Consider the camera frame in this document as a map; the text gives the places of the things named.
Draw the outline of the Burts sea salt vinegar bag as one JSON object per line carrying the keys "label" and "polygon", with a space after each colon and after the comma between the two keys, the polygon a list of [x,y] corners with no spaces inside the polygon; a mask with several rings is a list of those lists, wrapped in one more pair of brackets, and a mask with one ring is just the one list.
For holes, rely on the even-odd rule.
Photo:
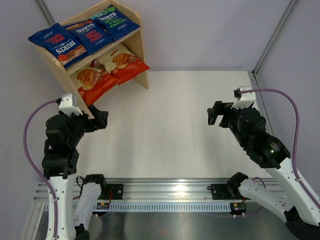
{"label": "Burts sea salt vinegar bag", "polygon": [[114,42],[140,28],[140,25],[129,19],[112,4],[92,16],[91,20],[106,30]]}

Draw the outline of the Burts spicy sweet chilli bag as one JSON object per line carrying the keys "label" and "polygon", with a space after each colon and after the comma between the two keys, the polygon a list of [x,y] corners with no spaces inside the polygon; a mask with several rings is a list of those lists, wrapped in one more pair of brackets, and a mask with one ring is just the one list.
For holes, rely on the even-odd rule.
{"label": "Burts spicy sweet chilli bag", "polygon": [[83,44],[89,55],[113,42],[107,32],[91,19],[73,22],[63,27]]}

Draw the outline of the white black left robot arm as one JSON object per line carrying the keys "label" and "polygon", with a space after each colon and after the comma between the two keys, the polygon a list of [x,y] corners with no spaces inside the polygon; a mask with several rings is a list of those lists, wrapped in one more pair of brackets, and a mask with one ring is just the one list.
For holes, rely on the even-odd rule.
{"label": "white black left robot arm", "polygon": [[88,106],[93,115],[66,115],[59,112],[46,122],[42,160],[43,175],[48,182],[48,240],[88,240],[89,222],[95,202],[108,194],[108,186],[102,174],[85,177],[82,193],[76,207],[73,206],[73,186],[77,176],[79,153],[77,145],[85,133],[107,127],[109,113],[94,105]]}

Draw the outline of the cassava chips bag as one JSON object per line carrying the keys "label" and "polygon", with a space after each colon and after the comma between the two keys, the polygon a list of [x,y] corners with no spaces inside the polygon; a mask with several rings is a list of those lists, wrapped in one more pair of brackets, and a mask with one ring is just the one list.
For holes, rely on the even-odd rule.
{"label": "cassava chips bag", "polygon": [[95,59],[70,77],[87,106],[93,105],[102,95],[120,82],[117,77],[98,67]]}
{"label": "cassava chips bag", "polygon": [[119,79],[118,85],[122,85],[150,67],[129,51],[122,43],[98,56],[96,60],[104,65],[105,70]]}

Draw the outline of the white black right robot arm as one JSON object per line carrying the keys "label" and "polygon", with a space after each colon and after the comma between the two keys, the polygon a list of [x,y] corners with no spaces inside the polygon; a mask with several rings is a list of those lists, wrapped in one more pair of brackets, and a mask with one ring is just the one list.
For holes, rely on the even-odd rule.
{"label": "white black right robot arm", "polygon": [[312,201],[316,195],[308,195],[299,184],[290,152],[278,138],[266,132],[266,119],[259,111],[253,106],[236,109],[232,102],[216,101],[207,114],[210,126],[222,116],[219,126],[229,129],[250,160],[271,175],[285,192],[280,197],[237,172],[226,182],[228,195],[260,204],[279,217],[299,240],[318,240],[320,208]]}

